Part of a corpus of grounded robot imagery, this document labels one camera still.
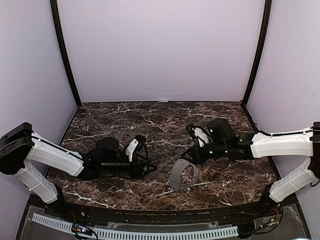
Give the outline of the translucent ring plate with keyrings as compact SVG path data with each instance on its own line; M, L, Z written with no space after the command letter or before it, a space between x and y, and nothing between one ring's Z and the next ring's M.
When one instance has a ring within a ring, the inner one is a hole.
M182 184L181 176L185 168L191 166L193 169L193 176L191 181L187 185ZM186 188L192 188L198 179L199 169L192 164L191 162L185 159L178 159L172 166L172 169L169 171L168 180L169 185L174 190L181 190Z

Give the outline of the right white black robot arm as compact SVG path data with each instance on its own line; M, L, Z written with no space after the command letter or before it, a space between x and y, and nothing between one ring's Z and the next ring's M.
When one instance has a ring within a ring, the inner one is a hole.
M186 130L198 141L182 159L201 165L210 159L227 157L254 160L273 156L305 156L305 161L282 179L269 184L255 205L255 213L266 217L286 197L320 181L320 123L297 131L244 133L237 135L225 118L217 118L206 129L189 124Z

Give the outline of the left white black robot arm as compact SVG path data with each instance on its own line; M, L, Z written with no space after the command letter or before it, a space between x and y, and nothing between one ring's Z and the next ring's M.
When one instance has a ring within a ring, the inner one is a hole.
M30 123L24 122L0 138L0 171L18 179L58 217L67 218L71 208L64 202L62 190L47 180L33 162L82 181L99 179L103 174L110 178L140 180L157 169L147 151L146 138L136 135L124 149L120 149L116 138L107 136L98 140L88 153L75 152L42 138Z

